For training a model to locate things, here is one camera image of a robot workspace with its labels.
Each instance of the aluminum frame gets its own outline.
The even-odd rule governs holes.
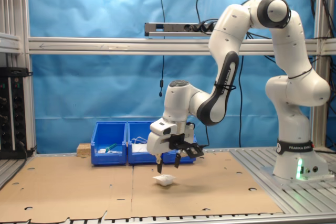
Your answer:
[[[315,14],[315,29],[314,36],[316,38],[329,37],[330,31],[328,27],[328,17],[326,16],[322,0],[316,0],[316,14]],[[333,16],[334,0],[328,1],[328,9]],[[328,40],[318,39],[317,50],[318,55],[326,55],[324,47],[327,45]],[[315,71],[324,79],[329,82],[330,76],[330,57],[319,56],[313,64]],[[325,104],[319,107],[312,107],[310,110],[310,128],[311,140],[315,146],[325,146],[325,139],[327,133],[327,114],[328,105]]]
[[[32,71],[28,47],[29,35],[28,0],[0,0],[0,57],[6,58],[0,60],[1,67],[23,67],[29,72]],[[36,145],[32,77],[23,79],[23,89],[29,150]]]
[[[29,53],[65,55],[211,55],[208,39],[103,39],[29,38]],[[317,54],[317,41],[306,40],[309,55]],[[268,39],[244,40],[240,55],[274,55]]]

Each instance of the green object in bin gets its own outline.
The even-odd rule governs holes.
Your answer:
[[[109,152],[110,150],[112,150],[114,147],[116,147],[117,144],[112,144],[110,147],[107,147],[105,150],[105,153]]]

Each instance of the white object in bin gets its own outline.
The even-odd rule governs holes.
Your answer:
[[[122,153],[122,152],[119,152],[119,151],[108,151],[108,152],[106,152],[106,149],[100,149],[100,150],[97,151],[97,153],[104,154],[104,153]]]
[[[176,179],[174,176],[169,174],[162,174],[160,176],[153,177],[156,179],[156,183],[161,186],[168,186],[173,183],[173,180]]]
[[[132,152],[147,152],[147,144],[132,144]]]

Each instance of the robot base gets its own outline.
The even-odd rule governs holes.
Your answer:
[[[265,167],[267,174],[280,184],[311,183],[321,180],[334,180],[328,170],[328,163],[315,151],[306,153],[284,152],[277,156],[274,170]]]

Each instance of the metal grating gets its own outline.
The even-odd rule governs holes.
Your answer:
[[[100,224],[100,223],[331,223],[336,222],[336,182],[320,182],[304,185],[288,185],[281,189],[277,187],[265,173],[263,167],[274,166],[276,160],[275,148],[231,148],[212,149],[205,152],[229,151],[254,177],[256,182],[272,197],[283,214],[260,215],[218,215],[218,216],[177,216],[177,217],[148,217],[105,220],[66,220],[64,224]],[[69,156],[70,154],[52,154],[38,156]],[[321,154],[332,166],[336,164],[336,155]],[[0,182],[12,174],[20,166],[21,161],[0,160]]]

